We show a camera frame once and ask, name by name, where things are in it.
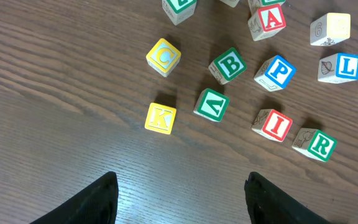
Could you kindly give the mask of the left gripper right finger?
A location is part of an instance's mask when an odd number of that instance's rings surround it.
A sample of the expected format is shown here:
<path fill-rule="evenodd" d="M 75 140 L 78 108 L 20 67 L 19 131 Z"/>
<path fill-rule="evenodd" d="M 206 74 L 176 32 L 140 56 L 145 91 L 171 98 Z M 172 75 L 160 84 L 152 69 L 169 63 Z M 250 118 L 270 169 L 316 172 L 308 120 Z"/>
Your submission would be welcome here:
<path fill-rule="evenodd" d="M 244 191 L 252 224 L 330 224 L 258 172 L 249 174 Z"/>

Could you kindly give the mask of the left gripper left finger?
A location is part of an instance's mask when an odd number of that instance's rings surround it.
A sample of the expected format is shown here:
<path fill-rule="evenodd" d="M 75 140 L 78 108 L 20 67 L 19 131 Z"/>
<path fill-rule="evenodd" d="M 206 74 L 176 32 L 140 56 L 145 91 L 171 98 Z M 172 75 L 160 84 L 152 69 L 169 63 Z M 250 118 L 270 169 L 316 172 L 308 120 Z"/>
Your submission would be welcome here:
<path fill-rule="evenodd" d="M 107 172 L 31 224 L 114 224 L 118 196 L 117 175 Z"/>

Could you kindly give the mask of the green R block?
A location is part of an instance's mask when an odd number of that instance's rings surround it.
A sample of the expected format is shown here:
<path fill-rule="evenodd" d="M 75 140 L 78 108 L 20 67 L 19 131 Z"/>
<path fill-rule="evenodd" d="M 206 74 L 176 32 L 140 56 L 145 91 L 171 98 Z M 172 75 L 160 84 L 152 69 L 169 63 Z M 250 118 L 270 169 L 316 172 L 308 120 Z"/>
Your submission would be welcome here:
<path fill-rule="evenodd" d="M 306 157 L 327 162 L 337 146 L 337 140 L 322 130 L 301 128 L 291 146 Z"/>

